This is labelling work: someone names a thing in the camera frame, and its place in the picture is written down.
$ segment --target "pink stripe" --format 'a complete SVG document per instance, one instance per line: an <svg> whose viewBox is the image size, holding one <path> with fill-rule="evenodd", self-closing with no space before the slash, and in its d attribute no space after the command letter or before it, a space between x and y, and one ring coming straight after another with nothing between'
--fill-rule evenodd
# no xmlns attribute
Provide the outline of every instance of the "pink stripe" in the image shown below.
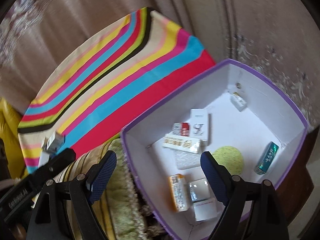
<svg viewBox="0 0 320 240"><path fill-rule="evenodd" d="M41 104L34 104L34 105L30 105L29 107L31 108L36 108L42 105L45 105L47 103L49 103L50 101L52 101L58 94L60 94L63 90L65 90L70 84L73 83L73 81L75 81L78 76L81 75L81 73L83 73L93 62L95 62L103 53L105 53L108 49L110 49L110 47L116 43L116 41L125 34L125 32L128 30L129 28L129 24L127 24L126 26L124 26L121 31L119 32L119 34L112 40L110 41L107 45L105 45L101 50L99 50L95 55L93 55L86 63L84 63L83 66L81 66L81 68L79 68L79 70L74 73L67 82L65 82L59 89L57 89L46 101L44 101Z"/></svg>
<svg viewBox="0 0 320 240"><path fill-rule="evenodd" d="M24 158L26 166L38 166L39 158Z"/></svg>
<svg viewBox="0 0 320 240"><path fill-rule="evenodd" d="M35 148L41 148L41 143L35 143L35 144L26 144L20 142L20 146L22 149L35 149Z"/></svg>
<svg viewBox="0 0 320 240"><path fill-rule="evenodd" d="M61 73L56 76L55 79L50 80L50 84L55 84L58 80L61 79L61 77L82 57L84 57L85 54L87 54L93 47L95 47L97 44L99 44L101 41L103 41L107 36L109 36L113 31L115 31L123 22L121 22L119 25L116 25L114 28L112 28L111 30L109 30L107 33L105 33L103 36L101 36L98 40L98 42L95 42L94 44L92 44L90 47L88 47L83 53L81 53L78 57L76 57L67 67L64 68L63 71L61 71ZM41 94L37 95L37 97L42 97L50 87L52 87L52 85L46 84L48 86L48 88L43 91Z"/></svg>
<svg viewBox="0 0 320 240"><path fill-rule="evenodd" d="M68 134L71 130L73 130L80 122L82 122L86 116L88 116L90 113L92 113L98 106L106 102L109 98L111 98L113 95L115 95L117 92L119 92L121 89L126 87L128 84L130 84L132 81L136 80L140 76L142 76L144 73L152 70L156 66L168 61L170 58L173 58L180 54L183 50L185 50L188 42L188 38L190 35L184 31L183 29L179 30L178 37L177 37L177 45L175 48L167 53L166 55L154 60L153 62L149 63L148 65L140 68L135 73L130 75L129 77L125 78L123 81L121 81L118 85L114 86L112 89L110 89L107 93L105 93L103 96L98 98L94 101L92 105L90 105L83 113L81 113L77 119L75 119L63 132L63 134Z"/></svg>

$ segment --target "striped tablecloth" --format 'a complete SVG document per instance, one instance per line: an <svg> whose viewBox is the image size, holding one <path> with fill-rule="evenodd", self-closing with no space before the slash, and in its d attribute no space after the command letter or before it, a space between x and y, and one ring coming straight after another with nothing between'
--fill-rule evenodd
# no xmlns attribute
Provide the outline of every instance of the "striped tablecloth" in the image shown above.
<svg viewBox="0 0 320 240"><path fill-rule="evenodd" d="M214 64L196 37L150 8L104 28L57 67L23 116L28 171L53 131L65 135L60 151L70 147L80 157Z"/></svg>

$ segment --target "round sponge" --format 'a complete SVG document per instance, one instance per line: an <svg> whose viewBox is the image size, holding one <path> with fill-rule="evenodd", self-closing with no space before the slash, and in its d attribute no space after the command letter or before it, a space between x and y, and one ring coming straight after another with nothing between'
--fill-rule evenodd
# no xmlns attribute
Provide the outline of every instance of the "round sponge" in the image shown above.
<svg viewBox="0 0 320 240"><path fill-rule="evenodd" d="M240 175L243 170L244 161L241 152L232 146L218 148L212 156L219 165L223 165L231 175Z"/></svg>

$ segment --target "small white box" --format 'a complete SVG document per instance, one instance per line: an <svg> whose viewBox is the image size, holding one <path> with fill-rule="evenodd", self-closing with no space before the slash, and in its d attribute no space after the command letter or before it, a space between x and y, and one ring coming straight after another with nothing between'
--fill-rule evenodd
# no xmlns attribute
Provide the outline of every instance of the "small white box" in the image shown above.
<svg viewBox="0 0 320 240"><path fill-rule="evenodd" d="M44 137L43 141L42 141L42 144L41 144L41 149L42 150L46 150L47 149L47 144L48 144L48 138Z"/></svg>
<svg viewBox="0 0 320 240"><path fill-rule="evenodd" d="M209 184L206 178L190 182L189 191L192 202L210 198Z"/></svg>
<svg viewBox="0 0 320 240"><path fill-rule="evenodd" d="M50 154L48 152L42 151L39 158L38 168L45 165L50 160Z"/></svg>
<svg viewBox="0 0 320 240"><path fill-rule="evenodd" d="M47 151L50 153L57 153L60 147L64 144L64 135L56 131L50 136L47 143Z"/></svg>
<svg viewBox="0 0 320 240"><path fill-rule="evenodd" d="M162 147L189 153L199 153L200 139L167 133L164 136Z"/></svg>
<svg viewBox="0 0 320 240"><path fill-rule="evenodd" d="M209 117L207 109L191 109L189 136L200 139L203 146L208 146Z"/></svg>
<svg viewBox="0 0 320 240"><path fill-rule="evenodd" d="M218 215L215 198L209 198L207 200L193 203L193 209L195 211L196 221L215 218Z"/></svg>
<svg viewBox="0 0 320 240"><path fill-rule="evenodd" d="M238 109L240 112L247 107L247 102L239 96L237 93L233 93L230 96L231 103Z"/></svg>

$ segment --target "green fabric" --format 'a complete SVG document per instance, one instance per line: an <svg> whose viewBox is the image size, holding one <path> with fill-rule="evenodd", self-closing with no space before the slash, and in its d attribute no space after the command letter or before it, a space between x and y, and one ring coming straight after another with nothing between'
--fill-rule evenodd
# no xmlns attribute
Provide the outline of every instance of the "green fabric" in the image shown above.
<svg viewBox="0 0 320 240"><path fill-rule="evenodd" d="M232 146L223 146L218 148L212 156L219 165L227 168L231 175L240 175L244 167L244 161L241 152Z"/></svg>
<svg viewBox="0 0 320 240"><path fill-rule="evenodd" d="M109 146L117 155L117 166L107 186L110 215L118 240L147 239L144 222L138 212L137 194L125 161L120 139Z"/></svg>

